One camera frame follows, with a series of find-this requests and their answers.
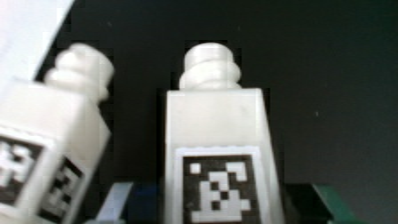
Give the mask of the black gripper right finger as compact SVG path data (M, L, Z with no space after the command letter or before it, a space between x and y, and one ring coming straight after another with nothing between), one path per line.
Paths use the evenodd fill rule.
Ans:
M286 224L350 224L355 215L334 188L323 184L284 185Z

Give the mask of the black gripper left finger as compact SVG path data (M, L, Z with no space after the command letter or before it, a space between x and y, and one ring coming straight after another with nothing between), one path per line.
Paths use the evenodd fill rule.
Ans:
M115 182L96 218L87 224L158 224L158 187Z

